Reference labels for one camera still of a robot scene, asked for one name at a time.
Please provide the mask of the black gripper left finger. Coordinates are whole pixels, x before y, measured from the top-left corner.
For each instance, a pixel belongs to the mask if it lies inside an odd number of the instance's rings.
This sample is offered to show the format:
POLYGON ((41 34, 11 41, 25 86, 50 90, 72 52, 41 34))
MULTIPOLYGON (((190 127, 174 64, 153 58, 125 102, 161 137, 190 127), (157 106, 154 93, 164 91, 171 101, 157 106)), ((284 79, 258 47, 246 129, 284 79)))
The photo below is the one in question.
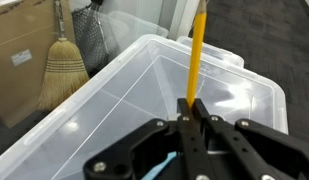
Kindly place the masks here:
POLYGON ((165 163, 155 180, 196 180, 208 175, 208 155, 203 118, 207 110, 200 99, 189 105, 177 100, 175 121, 151 119, 101 150, 83 165, 85 180, 141 180, 165 163))

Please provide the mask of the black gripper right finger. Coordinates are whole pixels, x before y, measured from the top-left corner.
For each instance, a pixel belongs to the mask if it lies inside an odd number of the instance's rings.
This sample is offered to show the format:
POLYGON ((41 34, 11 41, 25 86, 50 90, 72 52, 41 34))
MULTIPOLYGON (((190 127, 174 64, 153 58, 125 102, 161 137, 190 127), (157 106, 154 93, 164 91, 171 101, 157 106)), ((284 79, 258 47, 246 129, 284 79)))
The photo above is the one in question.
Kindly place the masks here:
POLYGON ((224 144, 247 180, 309 180, 309 143, 251 119, 234 124, 208 112, 201 99, 193 104, 209 141, 224 144))

